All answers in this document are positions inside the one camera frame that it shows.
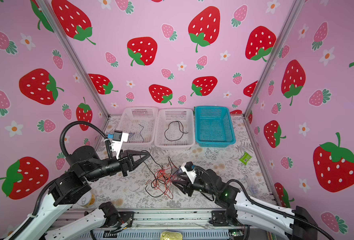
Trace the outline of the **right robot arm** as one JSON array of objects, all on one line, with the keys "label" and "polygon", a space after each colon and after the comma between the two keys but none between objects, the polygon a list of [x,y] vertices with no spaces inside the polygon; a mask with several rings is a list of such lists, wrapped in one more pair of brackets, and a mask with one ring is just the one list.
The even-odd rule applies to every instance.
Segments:
[{"label": "right robot arm", "polygon": [[173,185],[192,196],[197,191],[226,210],[233,221],[265,230],[286,240],[316,240],[319,234],[331,240],[332,236],[318,227],[302,207],[295,209],[272,205],[249,196],[246,188],[231,179],[226,183],[212,170],[194,166],[175,173]]}]

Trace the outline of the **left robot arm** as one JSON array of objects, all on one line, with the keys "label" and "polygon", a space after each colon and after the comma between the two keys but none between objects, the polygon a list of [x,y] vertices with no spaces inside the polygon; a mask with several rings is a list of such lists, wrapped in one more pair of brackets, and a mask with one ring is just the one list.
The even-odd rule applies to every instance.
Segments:
[{"label": "left robot arm", "polygon": [[[89,126],[104,138],[108,158],[101,160],[91,146],[79,147],[72,154],[68,153],[64,138],[68,130],[76,125]],[[121,147],[127,139],[127,133],[115,131],[110,140],[102,130],[85,121],[68,124],[60,134],[59,145],[70,168],[43,187],[32,213],[7,239],[73,240],[100,227],[116,227],[114,233],[123,231],[129,222],[123,220],[111,202],[101,204],[88,215],[64,227],[55,230],[49,228],[92,189],[91,182],[118,173],[127,176],[151,156],[146,151],[123,151]]]}]

